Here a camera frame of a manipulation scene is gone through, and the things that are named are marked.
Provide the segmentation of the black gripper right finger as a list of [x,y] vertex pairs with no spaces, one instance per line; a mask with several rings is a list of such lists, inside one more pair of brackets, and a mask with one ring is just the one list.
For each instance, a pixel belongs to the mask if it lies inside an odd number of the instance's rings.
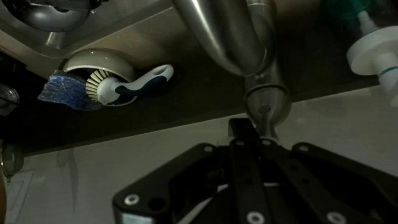
[[269,140],[263,140],[262,146],[264,158],[269,161],[282,183],[297,198],[297,212],[303,212],[317,224],[355,224],[354,211],[333,200],[305,167],[288,157],[286,150]]

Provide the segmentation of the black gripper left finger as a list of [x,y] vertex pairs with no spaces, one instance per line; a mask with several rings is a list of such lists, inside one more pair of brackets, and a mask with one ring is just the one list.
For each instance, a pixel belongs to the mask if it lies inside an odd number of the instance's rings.
[[257,165],[254,131],[247,119],[228,121],[230,187],[238,224],[264,224],[266,201]]

